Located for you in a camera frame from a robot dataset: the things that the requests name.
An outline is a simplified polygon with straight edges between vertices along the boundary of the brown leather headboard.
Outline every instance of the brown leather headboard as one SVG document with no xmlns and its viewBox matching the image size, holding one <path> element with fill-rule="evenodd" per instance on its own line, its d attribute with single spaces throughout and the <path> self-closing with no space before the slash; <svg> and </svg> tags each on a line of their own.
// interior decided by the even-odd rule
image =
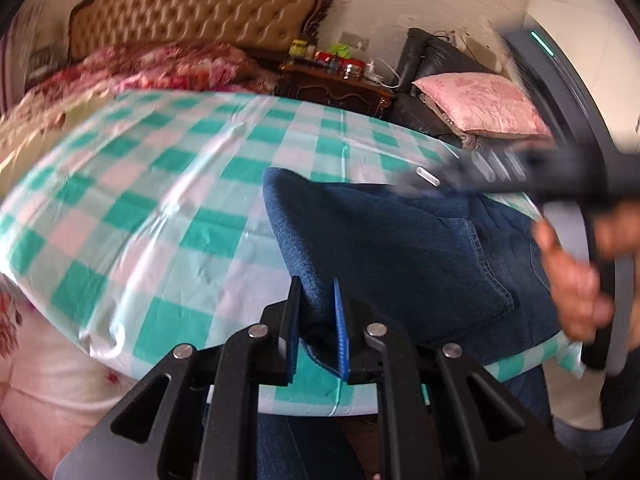
<svg viewBox="0 0 640 480">
<path fill-rule="evenodd" d="M 315 40 L 333 0 L 84 0 L 69 19 L 69 57 L 135 41 L 203 39 L 288 50 Z"/>
</svg>

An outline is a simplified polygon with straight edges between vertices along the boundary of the pink pillow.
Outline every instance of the pink pillow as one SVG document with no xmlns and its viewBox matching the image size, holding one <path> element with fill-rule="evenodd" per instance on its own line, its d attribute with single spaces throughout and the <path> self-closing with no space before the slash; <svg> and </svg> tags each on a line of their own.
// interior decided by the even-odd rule
<svg viewBox="0 0 640 480">
<path fill-rule="evenodd" d="M 414 84 L 463 132 L 487 137 L 550 137 L 527 95 L 508 79 L 478 72 L 431 75 Z"/>
</svg>

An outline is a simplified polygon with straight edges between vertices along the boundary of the white cable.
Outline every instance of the white cable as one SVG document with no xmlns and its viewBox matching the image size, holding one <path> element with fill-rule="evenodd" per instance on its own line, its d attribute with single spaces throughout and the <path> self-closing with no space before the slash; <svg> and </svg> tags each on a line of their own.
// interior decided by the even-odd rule
<svg viewBox="0 0 640 480">
<path fill-rule="evenodd" d="M 373 59 L 371 60 L 371 62 L 372 62 L 372 64 L 373 64 L 373 66 L 374 66 L 374 67 L 375 67 L 375 65 L 376 65 L 376 60 L 378 60 L 378 61 L 382 61 L 382 62 L 383 62 L 383 63 L 384 63 L 388 68 L 389 68 L 389 70 L 391 70 L 391 72 L 393 72 L 393 73 L 394 73 L 394 75 L 398 78 L 398 84 L 397 84 L 396 86 L 388 86 L 388 85 L 385 85 L 382 81 L 379 81 L 379 83 L 380 83 L 383 87 L 385 87 L 385 88 L 389 88 L 390 90 L 393 90 L 394 88 L 398 88 L 398 87 L 400 86 L 400 76 L 398 75 L 398 72 L 396 72 L 396 71 L 393 69 L 393 67 L 392 67 L 391 65 L 389 65 L 389 63 L 387 63 L 384 59 L 382 59 L 382 58 L 380 58 L 380 57 L 375 57 L 375 58 L 373 58 Z"/>
</svg>

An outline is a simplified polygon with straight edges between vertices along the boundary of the green led light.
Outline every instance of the green led light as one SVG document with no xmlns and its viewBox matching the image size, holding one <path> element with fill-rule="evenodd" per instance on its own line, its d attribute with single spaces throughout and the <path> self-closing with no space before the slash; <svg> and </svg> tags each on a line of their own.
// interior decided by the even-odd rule
<svg viewBox="0 0 640 480">
<path fill-rule="evenodd" d="M 553 50 L 551 50 L 551 49 L 546 45 L 546 43 L 545 43 L 544 41 L 542 41 L 542 38 L 540 38 L 540 36 L 539 36 L 539 35 L 537 35 L 537 34 L 536 34 L 535 32 L 533 32 L 533 31 L 531 31 L 531 35 L 535 38 L 535 40 L 536 40 L 540 45 L 542 45 L 542 48 L 544 48 L 544 49 L 548 52 L 548 54 L 549 54 L 550 56 L 553 56 L 553 55 L 554 55 L 554 51 L 553 51 Z"/>
</svg>

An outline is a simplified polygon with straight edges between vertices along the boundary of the black leather sofa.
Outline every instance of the black leather sofa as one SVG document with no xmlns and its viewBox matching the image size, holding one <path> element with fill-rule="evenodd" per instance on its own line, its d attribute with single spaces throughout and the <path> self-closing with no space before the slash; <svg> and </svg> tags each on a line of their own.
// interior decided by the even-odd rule
<svg viewBox="0 0 640 480">
<path fill-rule="evenodd" d="M 433 34 L 410 28 L 396 72 L 400 76 L 399 87 L 387 120 L 460 147 L 460 139 L 420 101 L 418 89 L 412 83 L 421 77 L 447 72 L 492 71 Z"/>
</svg>

